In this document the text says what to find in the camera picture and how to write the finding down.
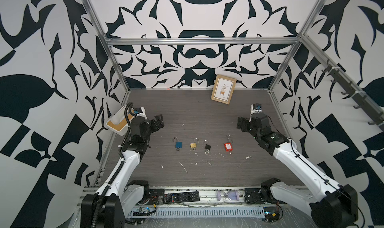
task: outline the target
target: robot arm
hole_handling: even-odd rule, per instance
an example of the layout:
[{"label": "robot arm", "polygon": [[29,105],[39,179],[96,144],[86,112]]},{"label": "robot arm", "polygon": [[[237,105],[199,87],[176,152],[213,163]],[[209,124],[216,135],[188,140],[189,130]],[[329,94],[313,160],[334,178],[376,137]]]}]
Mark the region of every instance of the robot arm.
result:
[{"label": "robot arm", "polygon": [[341,186],[303,157],[293,140],[273,132],[268,116],[261,112],[260,104],[251,106],[249,120],[238,118],[237,128],[249,132],[263,149],[284,163],[311,192],[307,194],[272,178],[262,183],[265,196],[303,211],[320,228],[345,228],[357,221],[357,192],[350,185]]},{"label": "robot arm", "polygon": [[129,184],[128,181],[147,148],[150,148],[150,135],[164,127],[164,122],[162,115],[147,120],[143,107],[134,109],[133,114],[135,117],[131,122],[127,121],[129,129],[124,138],[129,139],[119,145],[121,158],[106,182],[96,193],[86,195],[81,202],[81,228],[96,228],[102,225],[104,228],[123,227],[125,218],[133,206],[149,197],[147,181],[134,180]]}]

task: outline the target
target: dark wooden table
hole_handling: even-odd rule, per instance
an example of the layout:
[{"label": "dark wooden table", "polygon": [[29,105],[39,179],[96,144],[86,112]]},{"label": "dark wooden table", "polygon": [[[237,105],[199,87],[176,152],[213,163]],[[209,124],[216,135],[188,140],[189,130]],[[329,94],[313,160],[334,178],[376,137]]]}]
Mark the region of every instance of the dark wooden table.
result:
[{"label": "dark wooden table", "polygon": [[[237,117],[249,117],[251,104],[261,103],[263,112],[285,133],[267,91],[235,90],[229,105],[210,100],[211,94],[212,90],[132,90],[128,100],[134,107],[144,107],[148,119],[162,114],[165,126],[151,135],[152,148],[131,180],[147,180],[151,187],[260,186],[276,177],[287,185],[303,185],[249,133],[236,128]],[[227,135],[233,140],[231,155],[224,149]],[[174,137],[183,142],[178,152]],[[119,159],[122,138],[117,135],[114,140],[103,181]],[[196,150],[190,148],[194,138],[200,141]],[[212,146],[209,155],[204,154],[204,140]]]}]

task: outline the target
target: black padlock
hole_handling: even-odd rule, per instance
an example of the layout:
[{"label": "black padlock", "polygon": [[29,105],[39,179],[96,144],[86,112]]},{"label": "black padlock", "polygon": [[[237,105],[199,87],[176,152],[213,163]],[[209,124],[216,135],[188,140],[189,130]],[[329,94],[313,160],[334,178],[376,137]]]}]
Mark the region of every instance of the black padlock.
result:
[{"label": "black padlock", "polygon": [[208,140],[204,140],[204,143],[207,142],[207,144],[205,145],[205,154],[208,155],[210,149],[211,149],[211,146],[208,144]]}]

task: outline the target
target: picture frame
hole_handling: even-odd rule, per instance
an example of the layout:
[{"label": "picture frame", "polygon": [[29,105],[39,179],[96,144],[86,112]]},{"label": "picture frame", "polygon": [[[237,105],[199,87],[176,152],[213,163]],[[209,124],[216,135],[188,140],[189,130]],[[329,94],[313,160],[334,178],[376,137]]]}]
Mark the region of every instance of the picture frame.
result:
[{"label": "picture frame", "polygon": [[236,79],[222,75],[216,76],[214,90],[211,100],[229,104],[235,89]]}]

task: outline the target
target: wall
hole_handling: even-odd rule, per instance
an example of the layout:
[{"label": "wall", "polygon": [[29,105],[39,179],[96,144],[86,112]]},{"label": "wall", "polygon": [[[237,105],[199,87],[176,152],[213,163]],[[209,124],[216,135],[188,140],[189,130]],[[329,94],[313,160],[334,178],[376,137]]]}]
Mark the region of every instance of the wall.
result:
[{"label": "wall", "polygon": [[0,0],[2,227],[57,227],[79,201],[124,89],[80,0]]},{"label": "wall", "polygon": [[[110,38],[296,36],[316,0],[91,0]],[[116,47],[132,88],[269,86],[288,45]]]},{"label": "wall", "polygon": [[131,88],[213,87],[216,75],[236,87],[267,88],[290,44],[115,46]]},{"label": "wall", "polygon": [[[384,0],[328,0],[309,32],[377,104],[383,103]],[[305,157],[358,191],[365,227],[384,225],[384,133],[303,45],[274,93]],[[357,222],[362,225],[362,216]]]}]

